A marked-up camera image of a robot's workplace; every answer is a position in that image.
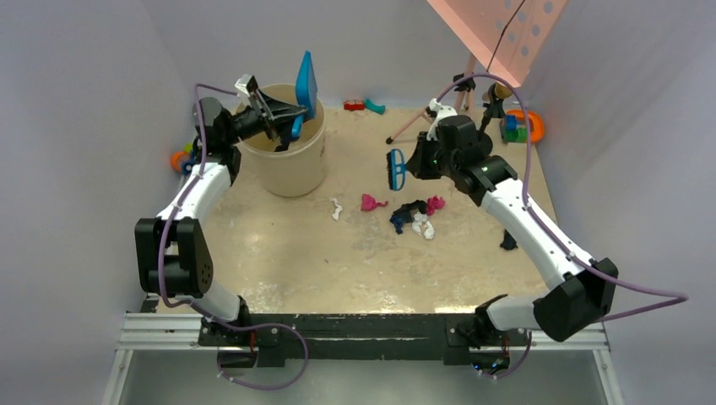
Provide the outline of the blue hand brush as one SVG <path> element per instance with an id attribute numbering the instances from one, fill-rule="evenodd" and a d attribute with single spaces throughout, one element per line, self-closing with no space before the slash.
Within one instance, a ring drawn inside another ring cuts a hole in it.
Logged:
<path id="1" fill-rule="evenodd" d="M 388 187 L 398 192 L 404 188 L 406 180 L 406 166 L 404 154 L 400 149 L 392 148 L 386 154 L 388 170 Z"/>

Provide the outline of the blue dustpan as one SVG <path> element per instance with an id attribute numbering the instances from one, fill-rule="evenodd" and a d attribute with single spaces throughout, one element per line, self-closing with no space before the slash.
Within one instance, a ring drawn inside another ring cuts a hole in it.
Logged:
<path id="1" fill-rule="evenodd" d="M 295 83 L 296 101 L 306 112 L 298 116 L 291 128 L 291 140 L 300 138 L 303 124 L 314 119 L 317 113 L 317 81 L 312 63 L 312 54 L 306 50 Z"/>

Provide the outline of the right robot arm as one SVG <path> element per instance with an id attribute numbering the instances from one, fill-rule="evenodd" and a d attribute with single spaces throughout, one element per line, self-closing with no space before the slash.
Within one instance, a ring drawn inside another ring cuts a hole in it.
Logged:
<path id="1" fill-rule="evenodd" d="M 449 178 L 515 239 L 548 288 L 541 296 L 503 294 L 478 306 L 474 331 L 480 341 L 494 343 L 523 328 L 563 342 L 609 314 L 616 265 L 608 258 L 595 260 L 559 229 L 524 192 L 517 171 L 503 157 L 485 152 L 471 118 L 448 116 L 420 132 L 405 169 L 420 180 Z"/>

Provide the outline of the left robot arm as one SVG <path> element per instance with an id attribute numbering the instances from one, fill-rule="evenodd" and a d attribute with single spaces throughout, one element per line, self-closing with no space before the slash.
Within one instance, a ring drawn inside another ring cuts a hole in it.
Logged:
<path id="1" fill-rule="evenodd" d="M 241 90 L 247 107 L 229 112 L 213 97 L 196 97 L 194 125 L 198 132 L 190 154 L 190 170 L 182 188 L 155 216 L 134 227 L 138 276 L 142 290 L 156 294 L 168 308 L 188 306 L 229 344 L 246 342 L 254 329 L 246 301 L 214 281 L 214 265 L 202 222 L 234 184 L 241 166 L 237 147 L 262 132 L 287 145 L 303 122 L 315 116 L 315 97 L 278 100 L 261 89 Z"/>

